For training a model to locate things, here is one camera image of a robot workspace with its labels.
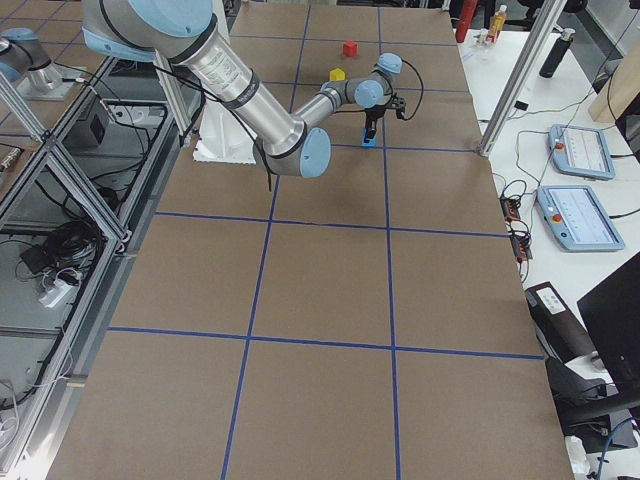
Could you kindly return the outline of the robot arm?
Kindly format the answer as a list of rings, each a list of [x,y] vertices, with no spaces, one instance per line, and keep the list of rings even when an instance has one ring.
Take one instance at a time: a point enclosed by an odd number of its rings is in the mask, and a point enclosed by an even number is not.
[[[363,107],[367,145],[386,111],[404,116],[405,101],[394,91],[403,66],[396,54],[382,54],[364,78],[325,83],[290,113],[219,33],[211,2],[85,1],[82,6],[82,30],[90,49],[147,63],[162,54],[171,64],[188,68],[206,94],[256,134],[256,159],[272,174],[321,176],[330,163],[331,142],[320,125],[346,104]]]
[[[1,73],[26,100],[63,101],[71,90],[57,66],[29,28],[1,32]]]

